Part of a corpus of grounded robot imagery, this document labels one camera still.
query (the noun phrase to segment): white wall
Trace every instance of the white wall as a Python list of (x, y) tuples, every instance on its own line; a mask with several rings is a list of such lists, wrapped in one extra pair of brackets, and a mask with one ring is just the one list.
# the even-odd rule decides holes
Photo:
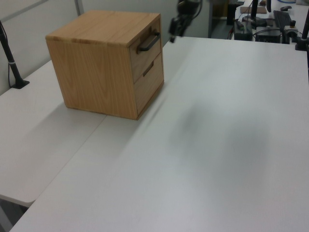
[[(85, 12), (89, 10), (111, 10), (161, 13), (163, 44), (169, 40), (169, 24), (177, 16), (178, 0), (79, 0)], [(203, 2), (201, 14), (193, 21), (185, 36), (208, 37), (210, 4)]]
[[(18, 0), (3, 1), (9, 1), (14, 5)], [(27, 1), (31, 4), (35, 2), (35, 0)], [(50, 60), (45, 35), (69, 23), (76, 17), (74, 0), (48, 0), (2, 22), (22, 78), (27, 77)], [(0, 95), (9, 89), (7, 65), (5, 53), (3, 48), (0, 47)], [(14, 76), (11, 72), (11, 84), (13, 83)]]

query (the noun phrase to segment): black stand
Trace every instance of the black stand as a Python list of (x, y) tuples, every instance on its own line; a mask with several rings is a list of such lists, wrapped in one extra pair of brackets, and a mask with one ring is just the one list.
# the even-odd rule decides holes
[(297, 51), (307, 51), (308, 31), (309, 31), (309, 9), (308, 9), (308, 12), (307, 12), (307, 18), (306, 18), (306, 21), (305, 21), (303, 34), (302, 34), (301, 38), (297, 39), (297, 44), (295, 45), (295, 50), (297, 50)]
[(24, 81), (19, 74), (18, 68), (15, 64), (15, 60), (14, 60), (13, 55), (11, 53), (11, 50), (10, 50), (10, 47), (9, 47), (9, 44), (8, 44), (8, 40), (6, 38), (6, 35), (5, 35), (1, 21), (0, 21), (0, 41), (1, 41), (1, 44), (2, 44), (2, 47), (3, 47), (3, 50), (5, 52), (5, 55), (8, 59), (8, 61), (9, 61), (9, 65), (10, 65), (12, 72), (14, 74), (14, 77), (15, 77), (15, 85), (13, 85), (12, 88), (21, 89), (21, 88), (25, 87), (27, 84), (29, 84), (29, 81)]

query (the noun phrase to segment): wooden drawer box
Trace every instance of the wooden drawer box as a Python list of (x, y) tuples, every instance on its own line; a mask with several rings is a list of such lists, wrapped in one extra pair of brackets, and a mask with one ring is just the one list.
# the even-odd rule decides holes
[(164, 83), (160, 14), (89, 11), (46, 36), (65, 105), (138, 119)]

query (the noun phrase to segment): white table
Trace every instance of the white table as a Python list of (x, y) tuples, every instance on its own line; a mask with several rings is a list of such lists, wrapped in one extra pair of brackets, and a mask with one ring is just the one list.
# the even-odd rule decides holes
[(0, 199), (29, 207), (105, 118), (67, 109), (53, 65), (0, 96)]
[(12, 232), (307, 230), (306, 53), (196, 38), (163, 52), (147, 114), (106, 117)]
[[(244, 5), (242, 6), (249, 6), (250, 4), (251, 4), (251, 0), (245, 0)], [(266, 14), (256, 14), (256, 16), (259, 18), (274, 18), (273, 11), (274, 10), (280, 11), (280, 8), (283, 6), (292, 7), (291, 9), (288, 10), (288, 13), (291, 19), (296, 21), (296, 27), (298, 28), (298, 31), (302, 33), (304, 29), (309, 6), (296, 5), (295, 3), (287, 4), (287, 3), (279, 2), (277, 0), (272, 0), (271, 1), (271, 12), (269, 13), (267, 11)], [(237, 7), (235, 11), (235, 19), (239, 18), (240, 15), (241, 15), (240, 7)], [(239, 20), (241, 21), (241, 19), (246, 15), (247, 14), (243, 14)]]

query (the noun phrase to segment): drawer handle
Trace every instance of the drawer handle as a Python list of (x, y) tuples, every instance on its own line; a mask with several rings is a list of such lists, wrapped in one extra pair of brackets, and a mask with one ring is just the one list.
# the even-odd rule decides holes
[(137, 53), (149, 51), (160, 38), (160, 32), (155, 32), (154, 35), (149, 36), (148, 39), (139, 46)]

